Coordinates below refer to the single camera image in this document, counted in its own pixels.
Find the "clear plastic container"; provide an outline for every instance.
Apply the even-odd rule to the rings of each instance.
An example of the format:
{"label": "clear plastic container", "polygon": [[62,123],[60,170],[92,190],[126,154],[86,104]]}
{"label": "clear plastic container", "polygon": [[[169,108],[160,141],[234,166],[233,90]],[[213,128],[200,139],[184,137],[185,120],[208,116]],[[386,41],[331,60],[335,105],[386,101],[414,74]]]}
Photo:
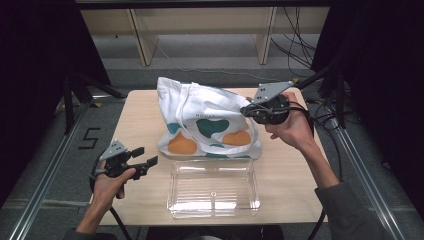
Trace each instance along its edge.
{"label": "clear plastic container", "polygon": [[259,206],[252,160],[174,162],[168,194],[174,218],[254,216]]}

